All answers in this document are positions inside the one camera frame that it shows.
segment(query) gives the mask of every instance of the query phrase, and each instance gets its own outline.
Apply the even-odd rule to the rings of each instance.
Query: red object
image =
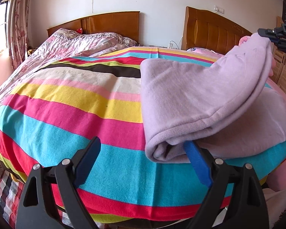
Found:
[[[76,32],[82,34],[82,33],[83,33],[83,29],[82,29],[82,28],[79,28],[79,29],[76,30]]]

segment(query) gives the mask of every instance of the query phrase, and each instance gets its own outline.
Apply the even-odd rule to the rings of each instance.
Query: metal screw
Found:
[[[222,165],[223,164],[223,160],[221,158],[216,158],[215,159],[215,163],[218,165]]]
[[[65,159],[62,161],[62,164],[63,164],[63,165],[68,165],[70,162],[71,162],[70,159],[65,158]]]
[[[34,169],[34,170],[37,170],[37,169],[39,169],[39,168],[40,168],[40,164],[34,164],[34,165],[33,165],[33,169]]]
[[[245,164],[245,167],[246,167],[247,169],[252,169],[252,168],[253,168],[253,166],[252,166],[251,164],[249,164],[249,163],[246,163],[246,164]]]

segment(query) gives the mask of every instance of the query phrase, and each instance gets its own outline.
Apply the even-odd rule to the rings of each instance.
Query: fabric fold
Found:
[[[271,69],[270,40],[257,33],[211,67],[163,59],[141,63],[145,153],[156,162],[188,162],[182,143],[216,134],[259,96]]]

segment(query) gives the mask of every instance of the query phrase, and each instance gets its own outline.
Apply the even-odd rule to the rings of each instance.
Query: plaid cloth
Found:
[[[17,210],[20,201],[20,196],[24,184],[21,182],[15,182],[9,172],[5,171],[0,179],[0,213],[3,218],[9,223],[9,225],[15,229]],[[58,210],[62,223],[71,226],[71,222],[68,215]],[[116,229],[117,226],[108,226],[102,223],[96,223],[100,229]]]

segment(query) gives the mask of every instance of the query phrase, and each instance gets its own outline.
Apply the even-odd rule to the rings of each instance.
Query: electrical outlet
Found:
[[[222,8],[222,7],[218,7],[218,6],[214,6],[214,10],[216,11],[216,12],[219,12],[219,13],[222,13],[222,14],[224,14],[224,9]]]

